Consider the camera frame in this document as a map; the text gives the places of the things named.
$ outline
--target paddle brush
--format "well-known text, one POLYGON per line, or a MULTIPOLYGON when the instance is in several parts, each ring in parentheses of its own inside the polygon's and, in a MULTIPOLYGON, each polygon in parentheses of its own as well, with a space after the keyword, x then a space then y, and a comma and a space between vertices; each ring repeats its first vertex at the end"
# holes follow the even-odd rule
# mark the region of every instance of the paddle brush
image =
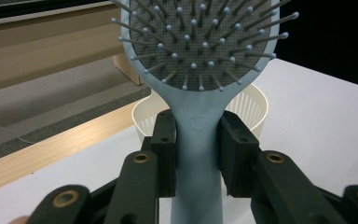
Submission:
POLYGON ((172 224, 221 224, 217 126, 231 99, 264 69, 290 0, 113 0, 120 41, 138 75, 176 118, 172 224))

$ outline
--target hairbrush bristle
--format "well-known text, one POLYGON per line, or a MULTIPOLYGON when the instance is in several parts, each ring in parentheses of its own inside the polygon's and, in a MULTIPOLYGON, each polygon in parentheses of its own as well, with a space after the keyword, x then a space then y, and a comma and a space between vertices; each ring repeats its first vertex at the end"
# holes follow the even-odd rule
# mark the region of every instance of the hairbrush bristle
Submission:
POLYGON ((264 52, 269 41, 288 34, 270 36, 270 28, 298 17, 278 20, 280 6, 271 0, 112 0, 130 14, 129 24, 112 19, 129 29, 135 55, 145 72, 162 83, 186 91, 222 91, 249 71, 259 72, 260 58, 276 55, 264 52))

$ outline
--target table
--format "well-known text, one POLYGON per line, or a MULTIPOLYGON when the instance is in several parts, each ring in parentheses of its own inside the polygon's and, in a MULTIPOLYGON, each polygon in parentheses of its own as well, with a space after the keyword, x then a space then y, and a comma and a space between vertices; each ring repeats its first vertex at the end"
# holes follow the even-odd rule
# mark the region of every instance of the table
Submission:
MULTIPOLYGON (((358 85, 278 59, 254 84, 269 102, 263 150, 290 156, 313 184, 337 195, 358 184, 358 85)), ((2 158, 0 223, 29 215, 62 185, 93 191, 117 177, 125 156, 141 145, 134 104, 2 158)), ((225 197, 224 207, 225 223, 254 223, 249 200, 225 197)), ((160 208, 167 223, 169 200, 160 208)))

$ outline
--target basket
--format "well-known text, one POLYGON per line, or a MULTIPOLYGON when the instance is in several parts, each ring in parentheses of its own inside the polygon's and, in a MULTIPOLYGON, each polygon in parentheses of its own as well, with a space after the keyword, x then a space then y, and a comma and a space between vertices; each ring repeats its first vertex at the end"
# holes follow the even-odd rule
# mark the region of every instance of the basket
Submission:
MULTIPOLYGON (((132 120, 141 142, 145 136, 151 136, 159 112, 169 109, 165 101, 155 92, 141 100, 132 110, 132 120)), ((269 102, 264 93, 254 84, 241 91, 226 107, 240 117, 256 138, 263 129, 264 119, 269 112, 269 102)))

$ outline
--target floor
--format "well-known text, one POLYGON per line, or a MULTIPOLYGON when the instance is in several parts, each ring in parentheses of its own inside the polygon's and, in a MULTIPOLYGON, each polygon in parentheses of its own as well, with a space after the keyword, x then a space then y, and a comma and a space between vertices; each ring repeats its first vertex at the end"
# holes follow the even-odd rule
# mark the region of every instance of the floor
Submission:
POLYGON ((0 158, 150 94, 113 64, 84 64, 0 90, 0 158))

